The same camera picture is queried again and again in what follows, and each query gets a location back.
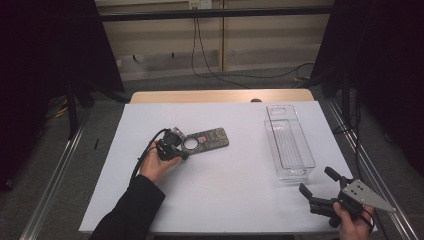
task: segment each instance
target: white table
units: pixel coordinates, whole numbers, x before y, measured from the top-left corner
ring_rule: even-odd
[[[339,191],[324,173],[351,173],[317,102],[152,103],[126,105],[80,231],[91,232],[128,186],[136,159],[163,128],[185,134],[223,127],[230,145],[190,156],[159,187],[167,195],[151,226],[153,234],[291,234],[336,231],[311,214],[299,183],[277,179],[268,146],[265,107],[295,106],[316,162],[305,184],[321,198]]]

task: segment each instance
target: black jacket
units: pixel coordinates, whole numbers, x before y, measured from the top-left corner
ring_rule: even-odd
[[[164,199],[165,194],[153,182],[137,176],[90,239],[145,239]]]

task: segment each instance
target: wire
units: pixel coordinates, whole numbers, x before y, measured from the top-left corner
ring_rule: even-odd
[[[245,85],[243,85],[243,84],[239,84],[239,83],[236,83],[236,82],[233,82],[233,81],[229,81],[229,80],[222,79],[222,78],[218,77],[217,75],[215,75],[215,74],[212,72],[212,70],[211,70],[211,69],[210,69],[210,67],[209,67],[208,61],[206,60],[205,50],[203,49],[202,37],[201,37],[201,35],[200,35],[200,25],[199,25],[199,19],[194,18],[193,20],[194,20],[194,40],[193,40],[193,51],[192,51],[192,53],[191,53],[191,69],[193,70],[193,73],[194,73],[196,76],[201,77],[201,78],[210,78],[210,77],[215,77],[216,79],[218,79],[218,80],[220,80],[220,81],[227,82],[227,83],[231,83],[231,84],[235,84],[235,85],[237,85],[237,86],[240,86],[240,87],[243,87],[243,88],[246,88],[246,89],[250,89],[249,87],[247,87],[247,86],[245,86]],[[196,36],[197,36],[197,27],[196,27],[196,26],[199,26],[199,40],[200,40],[200,46],[201,46],[201,48],[202,48],[203,59],[205,60],[206,67],[208,68],[208,70],[209,70],[209,72],[212,74],[212,76],[204,77],[204,76],[201,76],[201,75],[197,74],[197,73],[196,73],[196,71],[194,70],[194,63],[193,63],[193,62],[194,62],[194,50],[195,50],[195,48],[196,48]]]
[[[194,62],[194,51],[195,51],[195,48],[196,48],[197,32],[199,33],[199,41],[200,41],[200,46],[201,46],[201,49],[202,49],[203,59],[206,63],[206,66],[207,66],[209,72],[211,73],[210,76],[199,75],[194,69],[194,63],[193,62]],[[297,71],[300,68],[302,68],[304,66],[308,66],[308,65],[314,65],[314,63],[304,63],[304,64],[297,66],[295,69],[293,69],[289,72],[279,74],[279,75],[275,75],[275,76],[255,76],[255,75],[246,75],[246,74],[216,74],[216,73],[212,72],[212,70],[209,67],[208,61],[206,59],[205,50],[204,50],[204,47],[203,47],[202,36],[201,36],[201,31],[200,31],[199,19],[197,19],[197,18],[194,19],[194,39],[193,39],[193,51],[192,51],[192,54],[191,54],[191,67],[192,67],[193,73],[198,77],[201,77],[201,78],[213,78],[214,77],[214,78],[216,78],[220,81],[232,83],[232,84],[235,84],[235,85],[249,89],[249,87],[247,87],[245,85],[242,85],[242,84],[239,84],[239,83],[236,83],[236,82],[232,82],[232,81],[229,81],[229,80],[225,80],[225,79],[222,79],[220,77],[247,77],[247,78],[259,78],[259,79],[272,79],[272,78],[284,77],[284,76],[287,76],[287,75],[289,75],[293,72],[296,72],[296,76],[297,76]]]
[[[138,172],[141,164],[143,163],[144,158],[146,157],[147,153],[150,150],[154,149],[154,147],[151,148],[150,146],[153,144],[153,142],[156,140],[156,138],[159,136],[159,134],[161,134],[163,132],[166,132],[166,131],[169,131],[169,129],[168,128],[164,128],[164,129],[160,130],[158,133],[156,133],[156,135],[152,138],[152,140],[150,140],[150,142],[147,145],[146,149],[143,151],[143,153],[141,154],[141,156],[138,158],[137,164],[135,165],[134,170],[133,170],[133,173],[131,175],[130,185],[131,185],[132,181],[134,180],[134,178],[137,176],[137,172]]]

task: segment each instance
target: wall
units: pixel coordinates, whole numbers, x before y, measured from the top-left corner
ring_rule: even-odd
[[[214,9],[329,6],[333,0],[213,0]],[[188,1],[98,0],[100,13],[187,10]],[[314,62],[328,15],[199,19],[205,51],[220,70]],[[191,53],[192,19],[104,23],[115,56]]]

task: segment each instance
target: transparent plastic box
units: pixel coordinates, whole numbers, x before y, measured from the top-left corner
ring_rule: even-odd
[[[267,106],[265,128],[280,180],[308,178],[315,162],[294,106]]]

